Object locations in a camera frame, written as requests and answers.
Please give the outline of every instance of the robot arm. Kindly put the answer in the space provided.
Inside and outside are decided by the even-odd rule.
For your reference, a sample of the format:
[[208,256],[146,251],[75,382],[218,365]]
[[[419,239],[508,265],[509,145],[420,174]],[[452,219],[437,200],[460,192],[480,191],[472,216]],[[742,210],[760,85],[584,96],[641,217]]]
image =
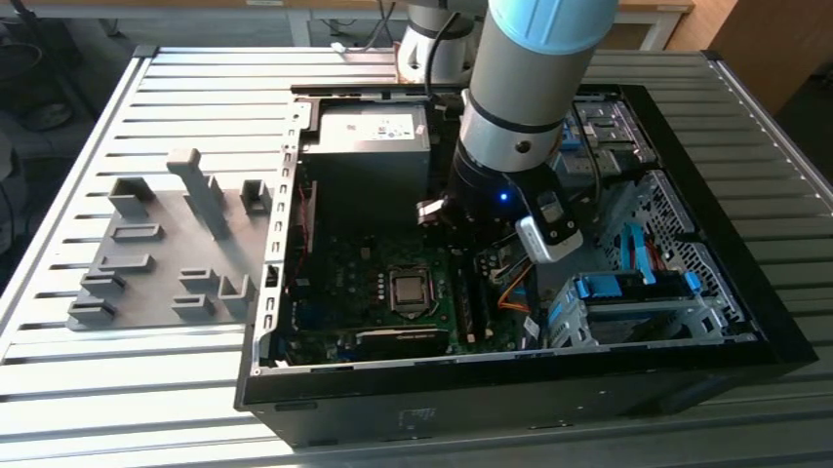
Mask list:
[[[445,3],[471,11],[477,2]],[[523,209],[515,228],[536,263],[557,261],[581,245],[547,161],[557,150],[563,118],[596,44],[612,25],[616,4],[616,0],[488,2],[471,84],[463,93],[448,186],[469,218],[491,218],[512,202]],[[411,28],[413,22],[429,23],[427,6],[436,7],[437,2],[411,2],[408,12],[417,13]],[[448,15],[436,12],[443,18]]]

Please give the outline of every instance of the slotted aluminum surface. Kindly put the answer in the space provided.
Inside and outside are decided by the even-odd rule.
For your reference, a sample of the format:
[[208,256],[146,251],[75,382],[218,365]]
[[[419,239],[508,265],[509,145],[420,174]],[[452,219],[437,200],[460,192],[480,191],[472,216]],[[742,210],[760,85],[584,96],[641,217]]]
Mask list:
[[828,466],[828,186],[719,62],[698,54],[597,53],[587,81],[648,87],[815,346],[819,362],[791,375],[659,419],[292,453],[232,409],[241,326],[63,328],[113,210],[103,194],[114,178],[144,176],[156,190],[181,188],[165,175],[164,155],[189,146],[222,188],[268,180],[289,84],[392,81],[389,53],[162,48],[156,58],[132,60],[0,303],[0,466],[369,467],[391,466],[391,457],[419,466]]

